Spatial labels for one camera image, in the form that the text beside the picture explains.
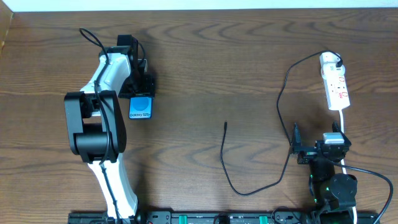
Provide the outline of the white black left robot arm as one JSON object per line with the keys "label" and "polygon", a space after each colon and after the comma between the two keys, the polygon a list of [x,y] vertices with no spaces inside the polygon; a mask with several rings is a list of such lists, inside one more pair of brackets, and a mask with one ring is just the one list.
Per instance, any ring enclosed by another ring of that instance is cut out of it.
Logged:
{"label": "white black left robot arm", "polygon": [[92,43],[101,47],[98,68],[83,88],[64,97],[70,149],[92,170],[107,204],[106,213],[90,221],[137,223],[139,202],[124,165],[127,133],[119,100],[129,100],[129,119],[151,118],[155,78],[132,35],[119,35],[111,47],[97,38]]}

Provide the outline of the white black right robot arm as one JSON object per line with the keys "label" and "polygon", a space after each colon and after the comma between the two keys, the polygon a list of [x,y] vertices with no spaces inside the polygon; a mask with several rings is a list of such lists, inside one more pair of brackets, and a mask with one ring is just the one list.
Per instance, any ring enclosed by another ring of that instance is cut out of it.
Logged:
{"label": "white black right robot arm", "polygon": [[336,122],[332,132],[314,146],[304,146],[299,127],[293,128],[289,152],[297,155],[297,163],[309,165],[308,184],[314,197],[315,209],[308,215],[312,223],[345,223],[352,221],[351,209],[356,206],[358,181],[350,174],[336,173],[334,163],[339,163],[349,151],[351,141]]}

